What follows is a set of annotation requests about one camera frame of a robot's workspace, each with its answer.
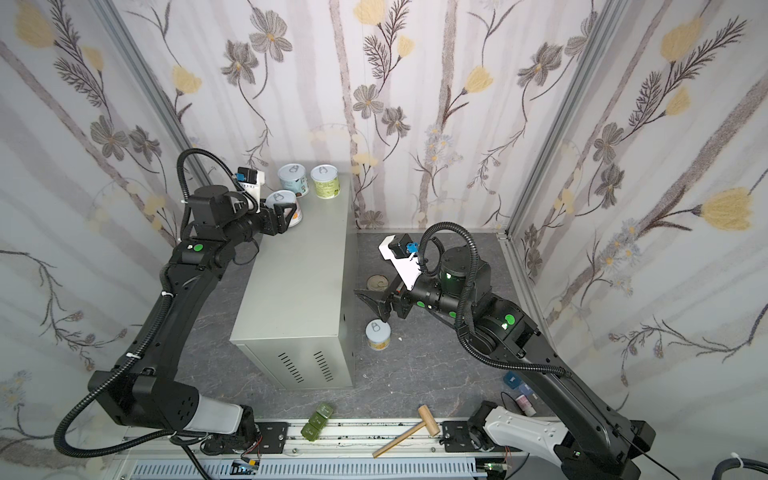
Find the dark blue can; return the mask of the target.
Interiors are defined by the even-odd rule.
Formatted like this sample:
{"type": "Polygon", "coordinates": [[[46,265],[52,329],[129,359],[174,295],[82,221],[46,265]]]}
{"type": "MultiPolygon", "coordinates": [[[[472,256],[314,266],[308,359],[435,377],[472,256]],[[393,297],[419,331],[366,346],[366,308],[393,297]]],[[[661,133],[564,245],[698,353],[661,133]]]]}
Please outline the dark blue can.
{"type": "Polygon", "coordinates": [[[366,281],[366,289],[374,292],[385,292],[389,285],[388,278],[381,274],[372,275],[366,281]]]}

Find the teal label can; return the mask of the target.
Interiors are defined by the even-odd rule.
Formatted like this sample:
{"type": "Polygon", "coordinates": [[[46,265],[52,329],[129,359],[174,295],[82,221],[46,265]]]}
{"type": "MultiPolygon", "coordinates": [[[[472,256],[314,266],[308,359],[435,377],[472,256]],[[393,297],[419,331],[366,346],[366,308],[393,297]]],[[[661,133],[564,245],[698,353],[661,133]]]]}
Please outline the teal label can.
{"type": "Polygon", "coordinates": [[[303,213],[296,194],[290,190],[278,190],[266,199],[270,208],[280,206],[289,228],[297,226],[303,219],[303,213]]]}

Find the yellow label can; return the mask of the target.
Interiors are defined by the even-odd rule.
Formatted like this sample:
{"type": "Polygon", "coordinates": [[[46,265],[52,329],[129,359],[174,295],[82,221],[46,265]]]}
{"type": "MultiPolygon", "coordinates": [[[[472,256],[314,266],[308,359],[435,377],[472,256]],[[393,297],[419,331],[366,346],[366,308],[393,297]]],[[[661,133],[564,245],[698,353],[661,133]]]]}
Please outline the yellow label can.
{"type": "Polygon", "coordinates": [[[387,322],[381,319],[371,320],[365,329],[368,346],[372,350],[386,349],[390,344],[391,332],[391,327],[387,322]]]}

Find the blue brown label can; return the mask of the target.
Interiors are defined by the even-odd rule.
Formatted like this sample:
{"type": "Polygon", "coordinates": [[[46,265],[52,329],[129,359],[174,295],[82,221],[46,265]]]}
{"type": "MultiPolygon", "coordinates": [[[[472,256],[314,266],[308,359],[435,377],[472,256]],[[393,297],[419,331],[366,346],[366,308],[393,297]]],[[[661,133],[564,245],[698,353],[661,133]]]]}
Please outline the blue brown label can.
{"type": "Polygon", "coordinates": [[[293,192],[297,197],[303,197],[309,193],[306,169],[301,164],[290,163],[280,167],[278,178],[281,186],[285,190],[293,192]]]}

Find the green label can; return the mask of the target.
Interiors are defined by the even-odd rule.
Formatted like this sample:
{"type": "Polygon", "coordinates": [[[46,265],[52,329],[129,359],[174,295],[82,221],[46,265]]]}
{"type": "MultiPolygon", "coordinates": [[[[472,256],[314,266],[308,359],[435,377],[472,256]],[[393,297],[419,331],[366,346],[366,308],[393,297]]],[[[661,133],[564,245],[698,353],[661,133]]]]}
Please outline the green label can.
{"type": "Polygon", "coordinates": [[[338,170],[330,164],[314,167],[310,171],[310,177],[314,183],[315,194],[320,199],[332,199],[340,193],[340,180],[338,170]]]}

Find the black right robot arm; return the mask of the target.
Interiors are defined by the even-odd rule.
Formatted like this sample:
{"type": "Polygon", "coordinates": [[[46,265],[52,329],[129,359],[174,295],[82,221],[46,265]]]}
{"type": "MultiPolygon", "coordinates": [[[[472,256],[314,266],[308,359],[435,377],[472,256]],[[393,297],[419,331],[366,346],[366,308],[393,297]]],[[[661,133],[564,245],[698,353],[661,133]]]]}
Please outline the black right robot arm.
{"type": "Polygon", "coordinates": [[[386,290],[359,290],[357,297],[382,321],[392,314],[404,319],[419,307],[450,325],[458,318],[461,291],[469,286],[467,318],[474,325],[458,330],[466,350],[487,365],[514,372],[555,416],[545,420],[484,401],[468,421],[474,442],[482,449],[529,453],[569,479],[639,478],[634,460],[650,450],[654,429],[601,400],[555,353],[536,323],[493,292],[490,265],[469,246],[442,250],[433,273],[421,270],[417,250],[406,234],[386,237],[379,251],[397,275],[386,290]]]}

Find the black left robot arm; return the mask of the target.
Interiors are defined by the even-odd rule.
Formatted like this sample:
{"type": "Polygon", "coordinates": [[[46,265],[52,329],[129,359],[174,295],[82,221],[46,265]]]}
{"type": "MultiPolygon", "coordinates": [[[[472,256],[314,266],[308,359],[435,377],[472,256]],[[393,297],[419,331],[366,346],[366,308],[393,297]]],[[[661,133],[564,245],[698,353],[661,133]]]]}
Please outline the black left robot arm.
{"type": "Polygon", "coordinates": [[[200,187],[186,199],[184,237],[161,270],[150,316],[125,355],[88,384],[116,424],[209,434],[221,451],[243,451],[258,441],[251,408],[207,398],[175,377],[192,326],[237,246],[286,232],[296,210],[296,202],[267,206],[221,185],[200,187]]]}

